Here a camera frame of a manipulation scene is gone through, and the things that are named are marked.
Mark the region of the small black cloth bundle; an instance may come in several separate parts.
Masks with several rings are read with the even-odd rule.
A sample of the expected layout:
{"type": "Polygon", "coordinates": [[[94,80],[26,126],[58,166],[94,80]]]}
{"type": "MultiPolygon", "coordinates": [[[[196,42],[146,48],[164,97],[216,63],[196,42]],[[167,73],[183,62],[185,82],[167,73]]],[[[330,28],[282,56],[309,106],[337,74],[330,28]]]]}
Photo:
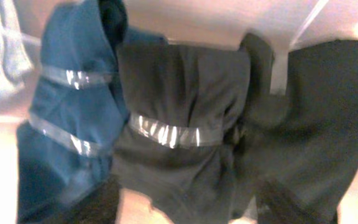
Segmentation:
{"type": "Polygon", "coordinates": [[[117,59],[130,113],[113,147],[120,185],[174,223],[227,223],[236,181],[224,138],[245,107],[249,54],[134,44],[117,59]]]}

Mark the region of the teal cloth bundle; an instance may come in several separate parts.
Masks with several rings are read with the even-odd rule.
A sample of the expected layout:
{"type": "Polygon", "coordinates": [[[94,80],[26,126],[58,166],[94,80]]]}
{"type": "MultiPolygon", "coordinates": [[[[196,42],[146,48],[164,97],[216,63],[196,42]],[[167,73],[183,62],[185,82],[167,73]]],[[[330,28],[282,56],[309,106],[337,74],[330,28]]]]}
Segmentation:
{"type": "Polygon", "coordinates": [[[40,223],[78,205],[109,175],[128,119],[115,48],[165,37],[132,28],[122,1],[56,6],[42,37],[42,70],[17,129],[17,221],[40,223]]]}

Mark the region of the light grey jeans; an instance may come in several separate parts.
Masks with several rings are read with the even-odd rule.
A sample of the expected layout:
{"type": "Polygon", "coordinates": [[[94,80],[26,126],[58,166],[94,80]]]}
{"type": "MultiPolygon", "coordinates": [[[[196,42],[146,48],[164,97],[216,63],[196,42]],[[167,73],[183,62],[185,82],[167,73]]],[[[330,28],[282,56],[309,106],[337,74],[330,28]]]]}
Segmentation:
{"type": "Polygon", "coordinates": [[[0,103],[24,88],[24,77],[34,68],[20,32],[14,2],[0,1],[0,103]]]}

